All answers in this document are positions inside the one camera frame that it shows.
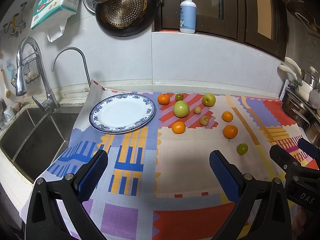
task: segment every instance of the chrome faucet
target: chrome faucet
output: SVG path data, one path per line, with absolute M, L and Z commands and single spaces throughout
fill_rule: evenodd
M 85 71 L 85 74 L 87 76 L 87 80 L 88 80 L 88 84 L 89 84 L 89 87 L 91 87 L 91 79 L 90 79 L 90 76 L 89 76 L 89 72 L 88 72 L 88 66 L 87 66 L 87 61 L 85 60 L 85 56 L 83 54 L 83 52 L 81 50 L 79 50 L 78 48 L 76 47 L 66 47 L 64 49 L 62 49 L 61 51 L 58 52 L 58 54 L 56 55 L 56 57 L 54 58 L 53 60 L 53 63 L 52 63 L 52 70 L 51 72 L 53 72 L 53 69 L 54 69 L 54 64 L 56 63 L 57 61 L 57 58 L 60 56 L 60 54 L 66 50 L 75 50 L 77 52 L 80 53 L 81 57 L 82 57 L 82 60 L 83 60 L 83 65 L 84 65 L 84 71 Z
M 36 54 L 36 60 L 39 67 L 40 76 L 42 78 L 42 82 L 45 88 L 45 93 L 47 96 L 47 100 L 43 103 L 39 102 L 34 96 L 32 96 L 33 101 L 39 106 L 39 108 L 43 111 L 46 111 L 49 107 L 51 107 L 52 110 L 56 110 L 59 108 L 59 104 L 56 100 L 56 97 L 54 96 L 54 93 L 52 92 L 47 75 L 45 74 L 44 64 L 41 56 L 41 51 L 39 48 L 38 43 L 35 41 L 32 37 L 24 38 L 19 47 L 17 52 L 17 83 L 16 83 L 16 96 L 23 96 L 26 94 L 27 87 L 26 87 L 26 79 L 24 76 L 24 70 L 23 70 L 23 50 L 26 44 L 31 45 L 33 50 Z

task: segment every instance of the blue gripper pad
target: blue gripper pad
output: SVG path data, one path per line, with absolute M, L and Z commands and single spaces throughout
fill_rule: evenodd
M 100 152 L 96 161 L 92 164 L 87 174 L 78 185 L 78 200 L 80 203 L 88 201 L 98 184 L 103 172 L 108 165 L 108 155 L 105 151 Z
M 304 151 L 306 154 L 308 154 L 312 159 L 319 158 L 319 151 L 318 148 L 313 146 L 310 142 L 305 140 L 304 138 L 300 138 L 298 140 L 298 147 Z
M 239 185 L 215 151 L 210 153 L 209 163 L 228 200 L 238 204 L 240 201 Z

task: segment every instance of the stainless steel sink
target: stainless steel sink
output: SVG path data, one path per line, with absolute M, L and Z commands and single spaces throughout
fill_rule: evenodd
M 28 108 L 0 139 L 0 147 L 32 182 L 67 148 L 81 107 L 61 107 L 55 112 Z

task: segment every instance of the wooden cabinet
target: wooden cabinet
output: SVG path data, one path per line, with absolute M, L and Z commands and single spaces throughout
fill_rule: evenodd
M 178 30 L 180 3 L 164 0 L 155 29 Z M 193 0 L 196 32 L 222 36 L 284 59 L 286 9 L 281 0 Z

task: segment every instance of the cabinet door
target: cabinet door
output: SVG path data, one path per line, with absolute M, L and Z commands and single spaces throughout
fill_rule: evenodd
M 180 3 L 164 0 L 161 29 L 179 29 Z M 192 0 L 197 5 L 196 32 L 237 39 L 237 0 Z
M 276 57 L 284 58 L 287 14 L 281 0 L 246 0 L 244 42 Z

